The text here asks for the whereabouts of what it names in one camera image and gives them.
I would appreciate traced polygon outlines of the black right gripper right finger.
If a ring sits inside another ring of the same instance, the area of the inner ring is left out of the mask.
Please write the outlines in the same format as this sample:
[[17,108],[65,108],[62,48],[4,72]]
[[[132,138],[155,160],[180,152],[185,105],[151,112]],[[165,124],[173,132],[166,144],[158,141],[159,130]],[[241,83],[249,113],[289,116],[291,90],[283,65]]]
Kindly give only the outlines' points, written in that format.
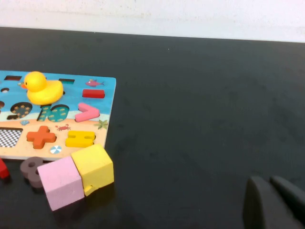
[[281,195],[288,208],[300,221],[305,221],[305,191],[290,181],[279,177],[270,177],[270,183]]

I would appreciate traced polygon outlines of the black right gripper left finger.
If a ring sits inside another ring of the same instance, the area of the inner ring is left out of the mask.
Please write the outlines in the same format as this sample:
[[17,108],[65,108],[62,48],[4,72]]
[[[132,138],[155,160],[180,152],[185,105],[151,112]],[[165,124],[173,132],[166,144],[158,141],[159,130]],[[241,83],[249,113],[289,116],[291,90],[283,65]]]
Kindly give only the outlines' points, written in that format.
[[269,181],[253,176],[247,180],[243,222],[246,229],[303,229],[300,222]]

